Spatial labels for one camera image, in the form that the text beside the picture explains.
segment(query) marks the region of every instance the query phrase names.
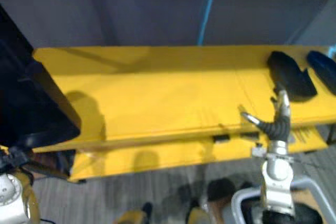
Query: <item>gray carpet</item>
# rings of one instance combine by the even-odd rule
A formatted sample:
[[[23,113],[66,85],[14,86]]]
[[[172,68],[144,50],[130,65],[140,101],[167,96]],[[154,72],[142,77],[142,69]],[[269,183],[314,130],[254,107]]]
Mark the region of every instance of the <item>gray carpet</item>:
[[[336,146],[297,157],[335,166]],[[152,223],[184,223],[190,200],[204,198],[210,181],[229,177],[237,188],[244,181],[257,184],[260,163],[244,159],[91,179],[81,185],[48,178],[36,181],[34,189],[41,216],[58,224],[112,223],[124,211],[140,208],[147,201],[154,205]],[[301,164],[294,164],[294,169],[296,174],[308,174],[317,180],[336,209],[336,173]]]

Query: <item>lower shelf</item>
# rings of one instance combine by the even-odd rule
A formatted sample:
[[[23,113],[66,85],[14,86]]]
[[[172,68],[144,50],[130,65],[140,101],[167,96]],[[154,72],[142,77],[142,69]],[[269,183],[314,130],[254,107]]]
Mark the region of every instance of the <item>lower shelf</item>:
[[[315,127],[295,129],[291,133],[294,143],[289,145],[289,151],[292,153],[327,147]],[[233,134],[228,141],[220,143],[204,137],[119,149],[77,150],[70,180],[248,158],[256,143],[266,145],[266,136],[261,134],[251,140]]]

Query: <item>black object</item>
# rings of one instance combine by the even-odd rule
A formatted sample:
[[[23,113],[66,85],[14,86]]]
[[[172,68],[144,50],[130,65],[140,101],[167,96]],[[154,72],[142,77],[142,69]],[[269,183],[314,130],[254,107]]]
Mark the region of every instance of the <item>black object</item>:
[[[0,144],[34,148],[80,133],[80,118],[0,5]]]
[[[230,141],[230,135],[229,134],[223,134],[223,135],[216,135],[213,136],[214,143],[224,143]]]
[[[9,173],[18,167],[28,175],[31,184],[34,182],[34,177],[30,172],[37,172],[65,180],[70,177],[69,173],[34,161],[33,152],[30,149],[13,146],[8,149],[8,153],[0,149],[0,174]]]
[[[336,95],[336,62],[317,51],[310,51],[307,60],[330,92]]]
[[[47,220],[47,219],[40,219],[40,221],[44,221],[44,222],[51,223],[51,224],[56,224],[56,222],[53,222],[52,220]]]
[[[231,197],[236,192],[236,187],[228,178],[213,180],[207,188],[208,201],[217,201],[225,197]]]
[[[295,223],[297,224],[323,224],[319,212],[304,203],[295,203]]]
[[[262,213],[263,224],[295,224],[295,219],[291,215],[265,210]]]
[[[284,215],[274,211],[263,210],[260,205],[260,198],[254,197],[243,200],[242,212],[246,224],[260,223],[263,224],[322,224],[321,215],[313,208],[303,203],[294,203],[295,218],[290,215]]]
[[[260,121],[257,127],[261,129],[261,131],[263,131],[271,141],[281,140],[288,142],[290,118],[287,116],[279,116],[272,123]]]
[[[144,221],[144,224],[149,224],[150,223],[150,220],[151,220],[151,217],[152,217],[152,212],[153,212],[153,204],[150,203],[150,202],[146,202],[141,210],[146,213],[146,219]]]
[[[285,87],[290,101],[306,101],[317,94],[307,69],[301,72],[295,60],[287,54],[273,51],[267,64],[274,83]]]

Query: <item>yellow shelving unit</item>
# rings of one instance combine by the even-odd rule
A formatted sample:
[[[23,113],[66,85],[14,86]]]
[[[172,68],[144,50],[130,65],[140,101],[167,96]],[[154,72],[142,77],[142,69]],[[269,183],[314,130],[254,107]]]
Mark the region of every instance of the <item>yellow shelving unit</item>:
[[[37,152],[124,148],[256,130],[239,112],[272,120],[267,58],[306,67],[303,46],[78,47],[34,53],[82,119],[81,135]],[[336,122],[336,97],[309,69],[318,95],[292,103],[292,126]]]

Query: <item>gray wall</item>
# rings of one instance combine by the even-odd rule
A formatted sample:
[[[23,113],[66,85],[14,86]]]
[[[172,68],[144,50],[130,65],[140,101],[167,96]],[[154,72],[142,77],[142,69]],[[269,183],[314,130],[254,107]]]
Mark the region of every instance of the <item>gray wall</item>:
[[[328,0],[295,43],[336,45],[336,0]]]
[[[194,44],[201,0],[0,0],[34,47]]]
[[[326,1],[214,0],[205,42],[225,45],[295,43]]]
[[[194,45],[202,1],[0,0],[0,3],[34,47],[58,47]],[[326,2],[214,0],[205,43],[329,43],[323,37],[316,42],[313,37],[300,40]]]

